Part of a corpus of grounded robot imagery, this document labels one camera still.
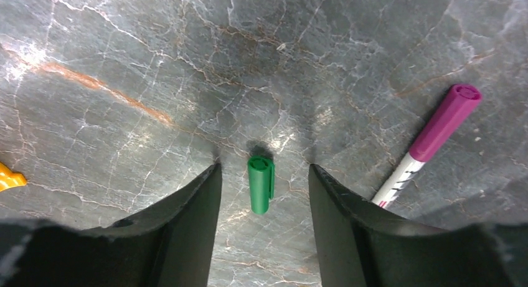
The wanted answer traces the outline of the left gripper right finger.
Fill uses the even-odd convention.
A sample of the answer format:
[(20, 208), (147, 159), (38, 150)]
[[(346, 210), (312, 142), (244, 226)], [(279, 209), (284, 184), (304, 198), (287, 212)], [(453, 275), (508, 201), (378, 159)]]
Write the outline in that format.
[(323, 286), (526, 286), (527, 225), (424, 225), (309, 167), (309, 199)]

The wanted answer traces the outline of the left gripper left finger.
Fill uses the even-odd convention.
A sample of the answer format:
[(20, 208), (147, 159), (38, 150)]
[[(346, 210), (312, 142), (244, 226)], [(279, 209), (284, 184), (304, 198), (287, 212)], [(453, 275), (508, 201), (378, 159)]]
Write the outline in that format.
[(109, 227), (1, 221), (2, 286), (205, 286), (222, 192), (213, 164)]

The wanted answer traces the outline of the green marker cap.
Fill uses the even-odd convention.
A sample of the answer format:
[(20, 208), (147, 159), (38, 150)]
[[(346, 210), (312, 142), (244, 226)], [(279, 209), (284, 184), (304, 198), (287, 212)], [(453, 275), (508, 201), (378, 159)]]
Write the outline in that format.
[(251, 209), (253, 213), (263, 215), (274, 197), (275, 164), (263, 156), (252, 156), (247, 167)]

